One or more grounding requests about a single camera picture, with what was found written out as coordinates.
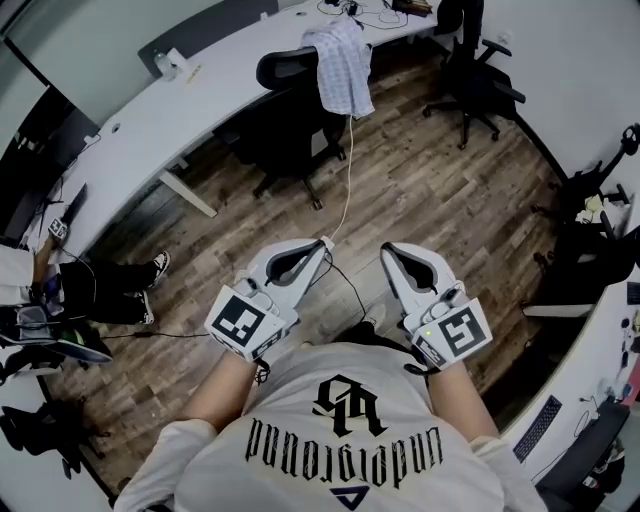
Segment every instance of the plaid towel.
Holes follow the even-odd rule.
[[[352,18],[340,16],[324,27],[307,30],[302,46],[315,46],[318,51],[318,89],[325,110],[355,118],[374,111],[367,84],[371,49]]]

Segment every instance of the keyboard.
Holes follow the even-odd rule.
[[[533,421],[533,424],[529,427],[529,430],[527,430],[527,433],[522,436],[522,439],[520,439],[516,447],[513,449],[513,453],[520,462],[523,462],[527,458],[531,453],[531,450],[533,450],[538,444],[538,441],[542,439],[542,436],[557,416],[561,407],[562,403],[560,400],[551,395],[536,419]]]

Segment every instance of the shoe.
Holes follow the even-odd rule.
[[[153,311],[151,311],[151,306],[149,305],[149,297],[147,296],[147,292],[136,293],[134,297],[140,299],[144,304],[144,319],[140,323],[144,325],[151,325],[155,321],[155,317],[153,316]]]
[[[385,317],[387,316],[387,307],[379,302],[374,304],[367,311],[367,316],[364,317],[365,322],[369,322],[373,324],[373,328],[375,331],[378,331],[384,322]]]
[[[153,279],[153,282],[149,285],[149,288],[153,288],[156,284],[158,284],[158,281],[160,281],[160,278],[167,271],[167,268],[169,268],[169,263],[171,263],[171,256],[169,256],[169,253],[167,251],[162,251],[155,258],[153,258],[153,261],[151,263],[153,263],[156,266],[157,270],[156,270],[156,277]]]

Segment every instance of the desk surface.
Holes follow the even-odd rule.
[[[625,232],[640,224],[637,196],[638,194],[634,197]],[[639,279],[640,269],[635,267],[628,280]],[[627,305],[626,281],[608,286],[552,377],[503,432],[503,437],[515,446],[533,423],[549,395],[562,402],[558,415],[524,463],[527,475],[535,482],[541,480],[560,459],[560,455],[573,444],[576,439],[574,433],[579,434],[588,420],[597,417],[596,405],[591,397],[598,404],[602,403],[609,386],[620,395],[638,358],[637,354],[630,353],[627,368],[620,371],[624,339],[620,324],[624,318],[633,320],[637,309],[637,306]]]
[[[365,40],[373,46],[415,34],[437,24],[434,14],[426,18],[401,15],[398,28],[364,14]],[[382,0],[367,0],[367,10],[379,11]],[[156,81],[142,91],[100,130],[101,140],[78,158],[64,179],[62,199],[70,202],[87,184],[87,201],[78,212],[66,241],[67,251],[79,255],[102,234],[118,212],[194,142],[207,136],[221,123],[261,98],[268,91],[256,80],[256,67],[267,53],[300,47],[310,27],[328,23],[333,16],[318,10],[310,0],[246,27],[205,48],[189,59],[197,75],[187,84],[179,75],[172,82]],[[59,191],[52,197],[58,198]],[[60,216],[63,205],[47,209],[44,225]],[[37,232],[29,246],[42,243]]]

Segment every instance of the wooden floor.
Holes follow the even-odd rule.
[[[548,204],[551,170],[512,123],[497,119],[498,142],[474,122],[465,151],[459,141],[461,115],[422,116],[437,101],[440,58],[419,45],[379,52],[371,90],[376,112],[354,122],[352,195],[337,237],[335,263],[358,288],[365,305],[387,305],[384,331],[394,325],[399,306],[385,281],[379,249],[405,241],[438,251],[478,296],[494,341],[468,359],[473,379],[486,390],[509,367],[537,332],[520,301],[535,290],[540,272],[536,251],[553,245],[551,225],[530,212]],[[343,144],[348,149],[349,134]],[[325,208],[314,211],[299,183],[276,186],[260,200],[252,190],[262,173],[241,165],[217,142],[189,158],[187,183],[219,214],[209,219],[164,186],[148,190],[116,222],[92,256],[144,262],[160,250],[171,253],[169,275],[152,290],[154,329],[203,332],[202,324],[223,283],[264,245],[296,237],[330,235],[347,197],[346,162],[333,160],[314,176]],[[355,323],[359,307],[352,289],[329,272],[303,299],[296,339],[330,340]],[[110,335],[131,332],[118,327]],[[132,476],[151,450],[159,429],[215,364],[220,347],[208,338],[107,340],[114,362],[84,371],[72,361],[48,378],[54,397],[86,396],[87,419],[111,437],[98,439],[103,460],[89,455],[97,473],[114,491]]]

